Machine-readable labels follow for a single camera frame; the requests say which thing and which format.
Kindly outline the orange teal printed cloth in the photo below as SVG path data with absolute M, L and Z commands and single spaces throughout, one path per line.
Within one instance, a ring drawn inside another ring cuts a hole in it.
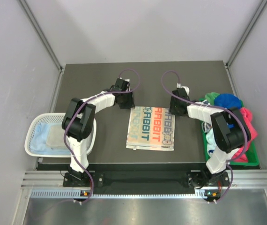
M 173 151 L 175 115 L 162 107 L 137 106 L 130 111 L 126 147 L 133 150 Z

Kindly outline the light blue towel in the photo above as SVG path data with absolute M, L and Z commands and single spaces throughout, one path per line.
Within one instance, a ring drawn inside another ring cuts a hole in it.
M 67 149 L 53 149 L 46 146 L 46 139 L 53 125 L 61 125 L 60 123 L 44 123 L 40 122 L 36 125 L 33 137 L 30 141 L 30 152 L 45 156 L 64 156 L 70 157 L 70 152 Z

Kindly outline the white grey cloth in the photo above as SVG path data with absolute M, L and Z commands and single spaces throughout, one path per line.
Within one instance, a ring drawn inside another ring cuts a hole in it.
M 46 146 L 53 149 L 66 149 L 64 133 L 65 131 L 61 125 L 51 126 L 46 139 Z

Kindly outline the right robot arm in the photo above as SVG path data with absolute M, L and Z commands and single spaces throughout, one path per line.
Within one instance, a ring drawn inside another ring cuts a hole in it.
M 214 185 L 226 170 L 233 155 L 247 145 L 251 133 L 237 107 L 223 108 L 203 102 L 193 102 L 184 87 L 171 93 L 169 111 L 176 116 L 188 116 L 211 125 L 216 148 L 196 180 L 198 186 Z

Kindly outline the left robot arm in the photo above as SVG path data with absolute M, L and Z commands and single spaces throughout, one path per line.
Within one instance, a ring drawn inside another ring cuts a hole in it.
M 88 151 L 93 148 L 96 126 L 95 114 L 118 105 L 121 109 L 134 107 L 134 95 L 129 80 L 118 78 L 114 85 L 84 99 L 73 98 L 61 123 L 64 143 L 71 154 L 71 163 L 65 178 L 72 178 L 78 185 L 88 184 Z

